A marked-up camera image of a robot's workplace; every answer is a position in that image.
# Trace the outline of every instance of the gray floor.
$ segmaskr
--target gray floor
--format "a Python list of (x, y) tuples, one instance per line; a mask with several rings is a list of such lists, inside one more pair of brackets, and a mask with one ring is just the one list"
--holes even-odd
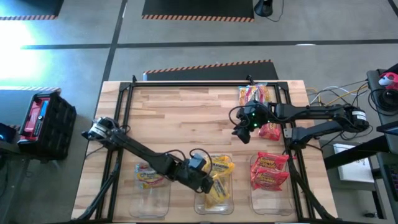
[[(60, 163), (60, 169), (52, 164), (30, 164), (33, 176), (25, 179), (16, 205), (18, 223), (70, 219), (87, 145), (80, 132), (90, 126), (94, 116), (109, 49), (17, 48), (110, 44), (121, 3), (122, 0), (65, 0), (55, 21), (0, 21), (0, 30), (10, 34), (0, 35), (0, 85), (59, 86), (62, 96), (76, 106), (79, 114), (70, 154)], [(253, 24), (141, 20), (143, 3), (144, 0), (128, 1), (119, 43), (398, 39), (398, 18), (387, 0), (285, 0), (280, 22), (256, 17)], [(275, 1), (274, 10), (274, 16), (279, 15), (280, 1)], [(397, 58), (398, 44), (117, 49), (109, 80), (130, 80), (132, 75), (142, 79), (143, 71), (150, 69), (272, 59), (281, 80), (300, 79), (307, 87), (322, 89), (364, 80), (366, 71), (390, 67)], [(325, 102), (334, 98), (329, 94), (322, 97)], [(366, 99), (362, 96), (359, 105), (376, 127), (377, 114)], [(375, 136), (378, 133), (373, 132), (354, 141)], [(388, 220), (362, 217), (365, 210), (374, 209), (369, 192), (334, 187), (333, 195), (339, 217), (344, 220), (393, 223), (391, 214)]]

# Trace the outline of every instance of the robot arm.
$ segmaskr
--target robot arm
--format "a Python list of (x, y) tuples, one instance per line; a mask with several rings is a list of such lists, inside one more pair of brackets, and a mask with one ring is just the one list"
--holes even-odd
[(232, 134), (237, 135), (245, 144), (250, 141), (250, 132), (267, 123), (283, 124), (297, 119), (331, 119), (311, 128), (285, 129), (284, 134), (290, 141), (291, 149), (303, 149), (311, 138), (325, 134), (338, 131), (360, 133), (369, 127), (365, 112), (351, 105), (296, 107), (282, 103), (262, 104), (252, 100), (239, 109), (236, 117), (240, 122)]
[(157, 153), (150, 150), (136, 140), (128, 137), (119, 124), (111, 118), (100, 118), (88, 132), (83, 133), (88, 140), (99, 141), (109, 150), (126, 149), (149, 165), (160, 175), (171, 181), (178, 181), (197, 191), (208, 193), (213, 185), (213, 179), (202, 171), (206, 160), (195, 154), (191, 159), (184, 160), (169, 153)]

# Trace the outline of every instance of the hazard stripe tape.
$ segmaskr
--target hazard stripe tape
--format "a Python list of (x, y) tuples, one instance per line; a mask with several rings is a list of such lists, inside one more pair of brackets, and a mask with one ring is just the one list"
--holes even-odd
[(0, 21), (52, 20), (57, 18), (58, 16), (55, 15), (0, 16)]
[(226, 16), (178, 16), (178, 15), (142, 15), (142, 19), (184, 20), (184, 21), (220, 21), (220, 22), (254, 22), (250, 17)]
[(61, 92), (59, 87), (31, 87), (31, 86), (0, 86), (0, 90), (28, 90), (28, 91), (57, 91)]
[(233, 65), (247, 65), (247, 64), (252, 64), (252, 63), (265, 63), (265, 62), (272, 62), (272, 61), (271, 60), (253, 60), (253, 61), (245, 61), (245, 62), (217, 63), (217, 64), (213, 64), (213, 65), (198, 65), (198, 66), (189, 66), (189, 67), (180, 67), (180, 68), (155, 69), (155, 70), (145, 71), (144, 74), (160, 73), (160, 72), (174, 72), (174, 71), (181, 71), (181, 70), (194, 70), (194, 69), (201, 69), (201, 68), (225, 67), (225, 66), (233, 66)]

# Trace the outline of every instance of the candy package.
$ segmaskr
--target candy package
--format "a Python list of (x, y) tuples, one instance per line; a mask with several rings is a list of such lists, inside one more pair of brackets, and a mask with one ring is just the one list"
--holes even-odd
[[(217, 174), (222, 177), (232, 173), (232, 170), (235, 168), (235, 164), (231, 162), (231, 159), (228, 156), (212, 156), (211, 161), (213, 162), (213, 167), (210, 175)], [(206, 164), (203, 167), (203, 170), (208, 172), (211, 167), (210, 164), (209, 158), (206, 157)]]
[(274, 123), (268, 123), (260, 128), (259, 136), (264, 139), (270, 139), (273, 141), (279, 141), (280, 139), (280, 125)]
[(142, 189), (150, 189), (155, 187), (163, 187), (166, 185), (167, 179), (156, 174), (149, 164), (140, 163), (136, 165), (136, 177)]
[(273, 155), (268, 152), (258, 152), (257, 160), (251, 167), (251, 172), (256, 173), (257, 169), (260, 167), (283, 170), (286, 164), (288, 155)]
[(263, 189), (281, 191), (281, 185), (285, 182), (288, 176), (289, 172), (259, 167), (256, 173), (251, 173), (251, 185), (253, 190)]
[(209, 209), (215, 205), (224, 202), (229, 198), (228, 186), (226, 185), (226, 178), (219, 175), (213, 176), (213, 187), (210, 192), (205, 195), (205, 208)]
[(248, 101), (257, 100), (266, 103), (270, 100), (267, 84), (248, 85), (239, 87), (239, 104), (245, 105)]

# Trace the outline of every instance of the red item in crate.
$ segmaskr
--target red item in crate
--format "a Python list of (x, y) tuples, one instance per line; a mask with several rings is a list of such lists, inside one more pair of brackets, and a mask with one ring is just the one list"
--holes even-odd
[(259, 167), (256, 173), (251, 173), (251, 185), (253, 190), (281, 191), (281, 185), (288, 176), (289, 172)]
[(268, 123), (261, 127), (259, 131), (260, 137), (264, 139), (270, 139), (273, 141), (279, 141), (280, 139), (280, 125), (274, 123)]
[(273, 155), (268, 152), (258, 152), (258, 158), (251, 167), (251, 172), (256, 172), (259, 167), (270, 169), (283, 170), (286, 164), (288, 155)]

